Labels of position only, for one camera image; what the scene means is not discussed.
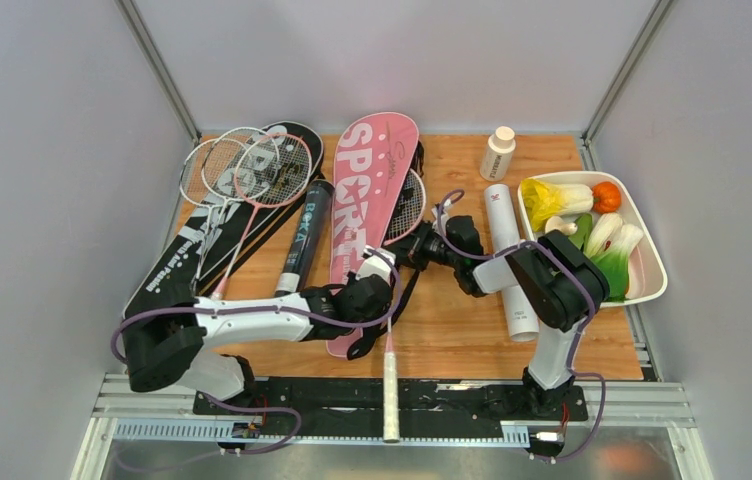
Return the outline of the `black shuttlecock tube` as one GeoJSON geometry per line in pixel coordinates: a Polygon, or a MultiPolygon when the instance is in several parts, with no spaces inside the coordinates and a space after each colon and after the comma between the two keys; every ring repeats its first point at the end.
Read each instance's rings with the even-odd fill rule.
{"type": "Polygon", "coordinates": [[[313,181],[307,188],[303,208],[275,288],[275,297],[288,295],[305,287],[331,209],[333,194],[334,185],[324,179],[313,181]]]}

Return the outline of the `pink racket cover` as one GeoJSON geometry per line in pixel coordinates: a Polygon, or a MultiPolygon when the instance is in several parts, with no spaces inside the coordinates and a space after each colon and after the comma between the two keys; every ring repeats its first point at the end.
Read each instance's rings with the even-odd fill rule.
{"type": "Polygon", "coordinates": [[[382,245],[418,140],[415,121],[397,112],[364,116],[340,136],[333,163],[331,284],[358,270],[365,247],[382,245]]]}

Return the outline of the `white shuttlecock tube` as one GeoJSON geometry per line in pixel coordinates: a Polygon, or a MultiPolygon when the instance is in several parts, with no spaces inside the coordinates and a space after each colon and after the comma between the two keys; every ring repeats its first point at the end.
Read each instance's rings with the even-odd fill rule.
{"type": "MultiPolygon", "coordinates": [[[[494,184],[484,190],[484,202],[491,241],[496,253],[513,253],[523,242],[516,222],[510,189],[505,184],[494,184]]],[[[535,341],[539,336],[539,321],[520,286],[500,292],[507,330],[516,343],[535,341]]]]}

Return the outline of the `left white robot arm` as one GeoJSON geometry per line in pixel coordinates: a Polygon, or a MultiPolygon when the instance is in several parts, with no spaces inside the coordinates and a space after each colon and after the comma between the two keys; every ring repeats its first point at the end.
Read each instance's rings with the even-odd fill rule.
{"type": "Polygon", "coordinates": [[[369,247],[344,285],[259,300],[190,298],[125,319],[111,347],[127,366],[132,391],[181,385],[210,394],[234,414],[245,414],[258,399],[251,368],[244,358],[219,354],[217,348],[270,340],[328,341],[379,326],[393,314],[398,279],[395,255],[369,247]]]}

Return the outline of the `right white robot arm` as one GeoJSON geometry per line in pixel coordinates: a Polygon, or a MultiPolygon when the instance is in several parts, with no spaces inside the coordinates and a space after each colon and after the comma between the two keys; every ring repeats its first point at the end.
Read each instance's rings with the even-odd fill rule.
{"type": "Polygon", "coordinates": [[[468,215],[445,218],[445,208],[462,199],[462,189],[447,193],[436,205],[436,219],[423,222],[389,243],[399,264],[418,270],[436,263],[448,266],[459,288],[483,297],[518,287],[541,325],[533,357],[525,368],[525,410],[536,418],[557,411],[573,385],[573,359],[585,326],[610,296],[600,269],[562,232],[511,245],[487,255],[468,215]]]}

